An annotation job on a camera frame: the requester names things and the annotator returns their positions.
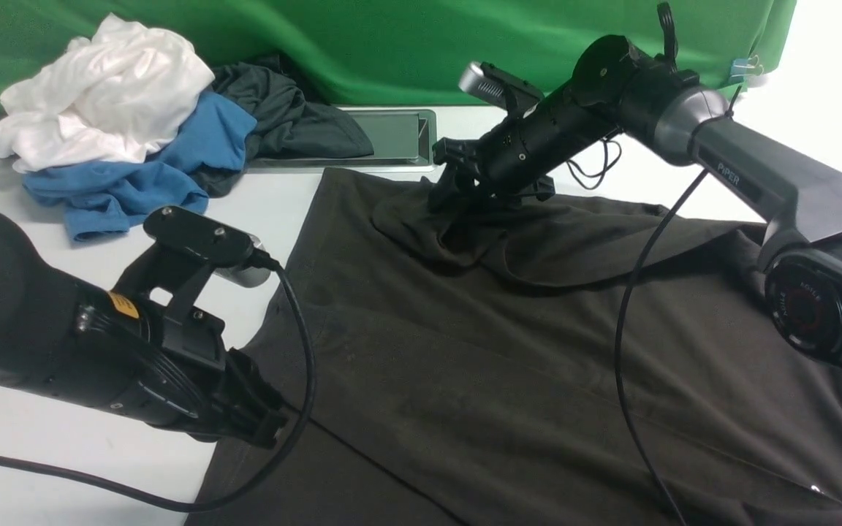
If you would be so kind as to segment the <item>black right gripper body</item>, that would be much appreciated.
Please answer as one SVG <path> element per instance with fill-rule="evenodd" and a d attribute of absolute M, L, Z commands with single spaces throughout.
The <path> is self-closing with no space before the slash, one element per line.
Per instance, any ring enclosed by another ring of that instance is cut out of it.
<path fill-rule="evenodd" d="M 432 213 L 502 203 L 522 194 L 554 194 L 545 182 L 553 169 L 582 150 L 611 139 L 614 123 L 581 107 L 564 84 L 533 107 L 510 114 L 476 140 L 440 139 L 433 146 L 435 164 L 444 167 L 428 194 Z"/>

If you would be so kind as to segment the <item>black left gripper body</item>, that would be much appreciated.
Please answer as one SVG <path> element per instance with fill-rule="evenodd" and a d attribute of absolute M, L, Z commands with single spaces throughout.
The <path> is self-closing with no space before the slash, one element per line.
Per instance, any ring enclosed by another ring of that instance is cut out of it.
<path fill-rule="evenodd" d="M 171 430 L 271 449 L 288 422 L 283 396 L 250 357 L 225 347 L 224 321 L 196 306 L 215 275 L 155 242 L 121 273 L 113 295 L 145 316 L 147 343 L 137 355 L 153 369 L 148 392 L 178 411 Z"/>

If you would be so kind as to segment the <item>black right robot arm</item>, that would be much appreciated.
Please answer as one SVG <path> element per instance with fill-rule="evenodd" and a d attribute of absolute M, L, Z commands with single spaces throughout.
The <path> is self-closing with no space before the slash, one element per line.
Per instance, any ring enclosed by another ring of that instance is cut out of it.
<path fill-rule="evenodd" d="M 668 164 L 698 164 L 765 220 L 759 269 L 775 328 L 802 355 L 842 370 L 842 171 L 735 122 L 725 97 L 675 57 L 674 37 L 649 56 L 608 34 L 548 96 L 471 63 L 459 87 L 507 115 L 480 139 L 434 145 L 444 173 L 428 207 L 549 199 L 552 169 L 627 134 Z"/>

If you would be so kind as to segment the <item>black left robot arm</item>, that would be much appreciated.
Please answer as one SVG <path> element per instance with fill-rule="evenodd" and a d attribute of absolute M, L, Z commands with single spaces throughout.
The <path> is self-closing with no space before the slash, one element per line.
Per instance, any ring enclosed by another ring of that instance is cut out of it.
<path fill-rule="evenodd" d="M 183 207 L 144 227 L 153 245 L 106 290 L 51 267 L 0 214 L 0 386 L 271 449 L 283 397 L 196 300 L 215 274 L 251 289 L 273 264 L 253 236 Z"/>

